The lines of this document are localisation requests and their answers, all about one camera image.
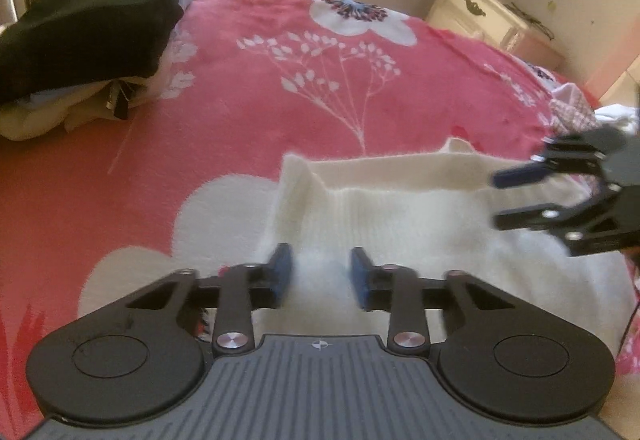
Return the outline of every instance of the pink floral bedspread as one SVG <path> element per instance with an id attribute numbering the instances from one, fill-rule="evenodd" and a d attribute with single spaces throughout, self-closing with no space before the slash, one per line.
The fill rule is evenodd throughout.
<path id="1" fill-rule="evenodd" d="M 510 57 L 355 3 L 194 0 L 167 55 L 161 98 L 127 122 L 0 142 L 6 438 L 40 419 L 24 367 L 42 336 L 181 265 L 251 256 L 284 153 L 408 153 L 453 135 L 524 160 L 550 131 L 548 93 Z M 639 369 L 638 348 L 622 366 Z"/>

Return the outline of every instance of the drawer handle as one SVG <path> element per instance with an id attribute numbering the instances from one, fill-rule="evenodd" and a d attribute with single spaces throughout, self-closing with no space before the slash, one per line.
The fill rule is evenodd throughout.
<path id="1" fill-rule="evenodd" d="M 484 16 L 486 17 L 486 12 L 480 8 L 475 1 L 465 0 L 466 9 L 471 12 L 474 16 Z"/>

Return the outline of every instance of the white logo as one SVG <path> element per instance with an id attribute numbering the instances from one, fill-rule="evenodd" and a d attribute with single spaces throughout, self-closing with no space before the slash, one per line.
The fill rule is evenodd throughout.
<path id="1" fill-rule="evenodd" d="M 323 340 L 323 339 L 318 339 L 317 341 L 313 341 L 311 343 L 311 345 L 316 349 L 316 350 L 322 350 L 324 348 L 327 348 L 329 346 L 331 346 L 327 341 Z"/>

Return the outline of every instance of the gray ribbed panel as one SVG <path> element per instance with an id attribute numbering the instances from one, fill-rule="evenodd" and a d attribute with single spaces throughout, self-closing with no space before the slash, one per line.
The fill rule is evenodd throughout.
<path id="1" fill-rule="evenodd" d="M 267 336 L 217 360 L 180 406 L 146 423 L 82 430 L 46 421 L 30 440 L 618 440 L 595 418 L 528 429 L 459 404 L 422 360 L 377 339 Z"/>

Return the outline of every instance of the black cloth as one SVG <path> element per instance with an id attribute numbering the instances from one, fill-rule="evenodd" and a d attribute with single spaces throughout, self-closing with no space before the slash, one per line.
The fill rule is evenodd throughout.
<path id="1" fill-rule="evenodd" d="M 0 104 L 64 86 L 149 77 L 178 0 L 33 0 L 0 35 Z"/>

